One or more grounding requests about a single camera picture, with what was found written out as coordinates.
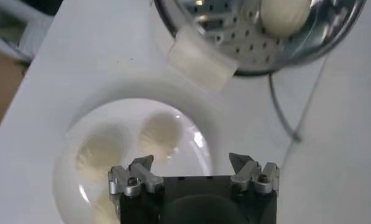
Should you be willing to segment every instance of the black cable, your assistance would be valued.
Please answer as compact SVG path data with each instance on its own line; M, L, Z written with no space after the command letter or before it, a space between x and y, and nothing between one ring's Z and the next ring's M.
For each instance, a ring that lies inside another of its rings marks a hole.
M301 142L302 138L297 134L297 132L291 128L290 124L287 121L287 118L285 117L282 108L280 107L279 102L277 101L276 98L276 92L275 92L275 87L273 84L273 79L272 79L273 73L270 73L268 75L268 80L269 80L269 90L271 93L272 97L272 103L276 111L276 115L279 118L280 122L282 123L282 126L284 130L287 132L287 134L296 142Z

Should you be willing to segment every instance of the white plate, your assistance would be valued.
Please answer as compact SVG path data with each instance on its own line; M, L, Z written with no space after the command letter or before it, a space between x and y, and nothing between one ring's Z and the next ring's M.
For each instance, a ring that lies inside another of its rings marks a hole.
M107 181L95 183L76 171L75 158L86 140L98 127L117 127L120 141L127 149L119 161L127 166L133 159L145 156L137 138L142 124L157 114L172 117L181 127L181 137L175 152L165 161L154 161L151 171L163 176L211 175L209 148L196 125L179 110L148 99L122 99L111 102L87 114L69 132L69 150L55 167L54 197L65 224L94 223L93 209L98 196L107 190Z

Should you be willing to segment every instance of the metal colander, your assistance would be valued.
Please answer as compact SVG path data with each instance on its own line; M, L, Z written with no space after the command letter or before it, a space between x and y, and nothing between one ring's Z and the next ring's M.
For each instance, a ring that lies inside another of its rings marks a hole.
M191 24L218 51L240 62L236 75L263 75L319 58L335 47L357 20L365 0L312 0L301 30L288 38L269 35L261 0L154 0L175 37Z

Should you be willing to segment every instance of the floor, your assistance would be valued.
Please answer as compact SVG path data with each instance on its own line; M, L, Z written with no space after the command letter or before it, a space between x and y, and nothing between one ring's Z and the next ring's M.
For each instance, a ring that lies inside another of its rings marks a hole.
M18 90L23 74L19 61L0 53L0 121Z

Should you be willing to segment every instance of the white tabletop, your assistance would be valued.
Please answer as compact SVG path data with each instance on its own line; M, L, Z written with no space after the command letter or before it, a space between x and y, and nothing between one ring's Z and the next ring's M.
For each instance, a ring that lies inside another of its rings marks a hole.
M218 96L205 95L166 70L151 31L147 0L64 1L0 126L0 223L62 222L52 180L66 133L84 114L116 99L151 98L188 115L206 136L215 174L232 173L229 152L262 165L283 163L291 140L266 77L232 78ZM322 64L276 76L293 127Z

